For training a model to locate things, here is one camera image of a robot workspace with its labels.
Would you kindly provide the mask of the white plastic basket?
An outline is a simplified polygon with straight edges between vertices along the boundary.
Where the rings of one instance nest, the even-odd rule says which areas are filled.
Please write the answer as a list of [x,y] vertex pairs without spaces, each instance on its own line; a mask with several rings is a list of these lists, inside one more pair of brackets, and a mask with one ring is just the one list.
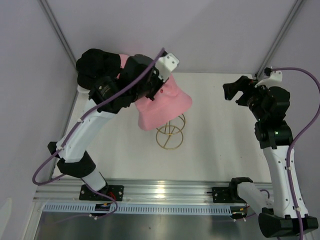
[[77,86],[77,92],[80,94],[89,94],[90,90],[81,87],[80,85]]

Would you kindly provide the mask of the black mounting plate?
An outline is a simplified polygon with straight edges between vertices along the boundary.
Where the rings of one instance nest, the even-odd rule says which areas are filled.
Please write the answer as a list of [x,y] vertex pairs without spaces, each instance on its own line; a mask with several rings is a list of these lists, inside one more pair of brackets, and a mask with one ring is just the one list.
[[[98,193],[106,195],[115,201],[121,202],[124,196],[123,185],[108,185],[98,191]],[[91,191],[85,184],[81,186],[79,200],[81,201],[107,201],[108,198]]]
[[211,194],[215,204],[235,203],[229,187],[212,187]]

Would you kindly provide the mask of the right corner aluminium profile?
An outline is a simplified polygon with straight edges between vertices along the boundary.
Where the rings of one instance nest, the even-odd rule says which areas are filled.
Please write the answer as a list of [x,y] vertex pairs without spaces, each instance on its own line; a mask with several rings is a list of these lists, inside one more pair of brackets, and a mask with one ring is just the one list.
[[292,25],[294,24],[296,18],[298,17],[299,13],[303,9],[306,0],[295,0],[293,6],[290,8],[287,16],[285,17],[279,31],[277,32],[275,38],[273,39],[270,47],[267,50],[265,57],[262,59],[262,62],[259,64],[257,71],[254,73],[254,78],[259,79],[263,73],[264,69],[270,64],[273,57],[277,53],[279,47],[285,40],[288,32],[290,31]]

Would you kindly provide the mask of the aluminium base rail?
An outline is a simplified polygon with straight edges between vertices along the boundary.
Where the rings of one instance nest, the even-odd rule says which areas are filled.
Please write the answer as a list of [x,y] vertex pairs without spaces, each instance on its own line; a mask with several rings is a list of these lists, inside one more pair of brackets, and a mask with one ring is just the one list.
[[[228,181],[186,181],[186,180],[138,180],[107,179],[109,185],[124,186],[122,203],[128,204],[212,204],[210,193],[213,187],[227,187]],[[79,202],[83,182],[75,178],[61,178],[55,182],[38,186],[34,202]]]

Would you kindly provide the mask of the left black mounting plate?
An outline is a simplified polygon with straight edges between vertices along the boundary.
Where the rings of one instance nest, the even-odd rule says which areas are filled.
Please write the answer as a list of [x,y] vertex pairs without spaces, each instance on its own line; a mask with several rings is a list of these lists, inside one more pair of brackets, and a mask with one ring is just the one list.
[[[98,191],[98,193],[106,195],[115,201],[121,202],[124,196],[123,185],[108,185]],[[107,201],[108,198],[91,191],[85,184],[81,186],[79,200],[81,201]]]

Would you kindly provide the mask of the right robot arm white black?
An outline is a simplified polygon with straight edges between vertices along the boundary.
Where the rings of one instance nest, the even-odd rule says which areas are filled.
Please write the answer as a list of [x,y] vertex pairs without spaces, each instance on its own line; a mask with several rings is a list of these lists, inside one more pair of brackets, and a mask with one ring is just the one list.
[[227,194],[233,202],[244,201],[252,208],[264,237],[302,239],[319,223],[309,215],[297,179],[295,140],[285,121],[291,95],[274,82],[272,78],[257,81],[241,76],[222,86],[227,101],[242,92],[236,103],[248,107],[256,119],[254,133],[267,161],[273,190],[273,197],[268,197],[250,178],[237,177],[231,179]]

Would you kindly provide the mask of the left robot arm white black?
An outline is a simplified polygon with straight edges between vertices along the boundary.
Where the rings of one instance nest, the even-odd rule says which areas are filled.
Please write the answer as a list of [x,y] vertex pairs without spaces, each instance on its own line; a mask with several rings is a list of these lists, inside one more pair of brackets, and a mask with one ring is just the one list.
[[154,101],[178,63],[168,53],[153,60],[142,54],[124,56],[98,49],[85,52],[76,62],[78,85],[89,91],[84,114],[60,141],[48,144],[49,152],[58,158],[60,172],[82,179],[96,200],[105,199],[108,184],[87,147],[121,109],[140,99]]

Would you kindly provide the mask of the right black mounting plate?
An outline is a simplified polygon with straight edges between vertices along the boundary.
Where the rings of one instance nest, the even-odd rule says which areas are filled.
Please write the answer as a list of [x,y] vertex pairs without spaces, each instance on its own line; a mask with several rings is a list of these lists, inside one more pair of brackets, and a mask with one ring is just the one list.
[[229,187],[212,187],[211,194],[215,204],[235,203]]

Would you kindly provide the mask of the gold wire hat stand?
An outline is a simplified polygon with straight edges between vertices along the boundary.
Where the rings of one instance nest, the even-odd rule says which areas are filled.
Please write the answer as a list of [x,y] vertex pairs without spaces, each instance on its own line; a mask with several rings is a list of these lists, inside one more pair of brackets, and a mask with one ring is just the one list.
[[[186,126],[186,117],[184,114],[169,120],[163,126],[156,128],[155,140],[159,147],[164,150],[172,151],[178,149],[184,142],[183,130]],[[170,141],[174,137],[180,137],[180,140],[173,145]]]

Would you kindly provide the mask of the black bucket hat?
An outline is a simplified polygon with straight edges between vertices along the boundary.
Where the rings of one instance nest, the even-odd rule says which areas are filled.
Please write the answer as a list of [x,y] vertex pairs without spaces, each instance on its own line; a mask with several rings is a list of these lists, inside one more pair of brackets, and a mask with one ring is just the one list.
[[76,61],[77,84],[86,90],[90,90],[100,78],[105,76],[117,77],[121,69],[119,54],[91,48]]

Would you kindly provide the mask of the corner aluminium profile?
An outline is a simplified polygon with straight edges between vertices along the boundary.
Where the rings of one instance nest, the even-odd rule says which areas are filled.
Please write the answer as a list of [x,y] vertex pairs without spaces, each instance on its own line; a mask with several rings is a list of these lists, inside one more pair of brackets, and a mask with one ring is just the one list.
[[73,65],[74,68],[76,68],[76,58],[75,55],[70,47],[70,44],[67,41],[67,38],[65,34],[63,33],[60,24],[58,23],[58,20],[47,0],[38,0],[37,1],[46,16],[50,26],[52,27],[54,33],[56,34],[59,42],[62,45],[62,48],[66,55],[68,56],[71,64]]
[[285,17],[279,31],[277,32],[275,38],[273,39],[270,47],[267,50],[265,57],[262,59],[262,62],[259,64],[257,71],[254,73],[254,78],[259,79],[263,73],[264,69],[270,64],[273,57],[277,53],[279,47],[285,40],[288,32],[290,31],[292,25],[294,24],[296,18],[298,17],[299,13],[303,9],[306,0],[295,0],[293,6],[290,8],[287,16]]

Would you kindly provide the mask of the left corner aluminium profile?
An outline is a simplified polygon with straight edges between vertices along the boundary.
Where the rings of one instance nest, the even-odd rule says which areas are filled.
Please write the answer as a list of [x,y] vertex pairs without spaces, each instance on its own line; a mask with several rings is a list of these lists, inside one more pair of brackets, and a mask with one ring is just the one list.
[[58,23],[58,20],[47,0],[38,0],[37,1],[46,16],[50,26],[52,27],[54,33],[56,34],[59,42],[62,45],[62,48],[66,55],[68,56],[71,64],[73,65],[74,68],[76,68],[76,58],[75,55],[70,47],[70,44],[67,41],[67,38],[65,34],[63,33],[60,24]]

